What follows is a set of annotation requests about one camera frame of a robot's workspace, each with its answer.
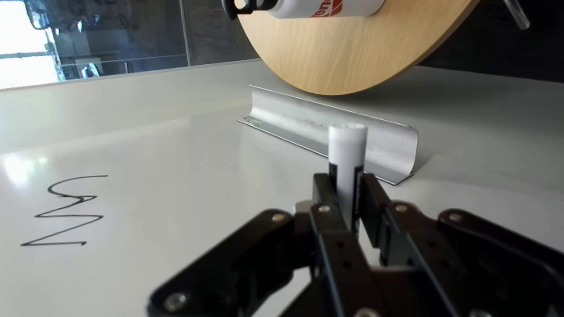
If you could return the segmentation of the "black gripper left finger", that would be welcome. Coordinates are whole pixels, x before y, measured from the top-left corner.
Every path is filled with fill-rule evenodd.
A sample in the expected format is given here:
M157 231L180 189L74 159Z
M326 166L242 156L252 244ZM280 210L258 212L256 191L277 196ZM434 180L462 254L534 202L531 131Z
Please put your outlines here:
M286 312L356 317L377 311L377 290L360 244L347 231L326 175L296 214L266 210L157 288L148 317L252 317L295 272L312 281Z

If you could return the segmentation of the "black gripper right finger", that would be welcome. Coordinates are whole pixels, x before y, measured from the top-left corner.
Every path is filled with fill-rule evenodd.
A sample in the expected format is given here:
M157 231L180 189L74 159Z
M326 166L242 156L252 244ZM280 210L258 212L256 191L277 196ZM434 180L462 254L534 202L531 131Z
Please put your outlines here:
M360 180L360 219L383 267L430 283L453 317L564 317L564 254L460 209L436 219Z

